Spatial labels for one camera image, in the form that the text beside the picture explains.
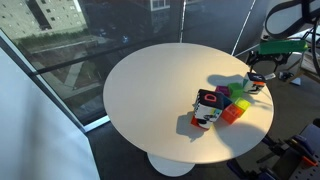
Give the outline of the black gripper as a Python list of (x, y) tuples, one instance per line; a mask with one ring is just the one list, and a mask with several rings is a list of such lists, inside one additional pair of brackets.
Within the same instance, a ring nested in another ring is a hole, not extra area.
[(275, 73), (280, 65), (287, 63), (289, 57), (290, 53), (260, 54), (259, 52), (254, 52), (248, 55), (246, 64), (249, 66), (249, 71), (252, 71), (256, 63), (260, 61), (272, 61), (274, 62), (272, 73)]

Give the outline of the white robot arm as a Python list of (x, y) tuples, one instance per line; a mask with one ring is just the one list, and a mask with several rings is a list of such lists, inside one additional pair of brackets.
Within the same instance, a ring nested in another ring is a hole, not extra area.
[(276, 66), (285, 64), (293, 52), (307, 49), (304, 38), (289, 40), (306, 24), (312, 24), (311, 62), (319, 73), (316, 57), (316, 29), (320, 17), (320, 0), (283, 0), (274, 4), (264, 21), (264, 32), (257, 51), (251, 51), (246, 64), (253, 69), (260, 61), (273, 61)]

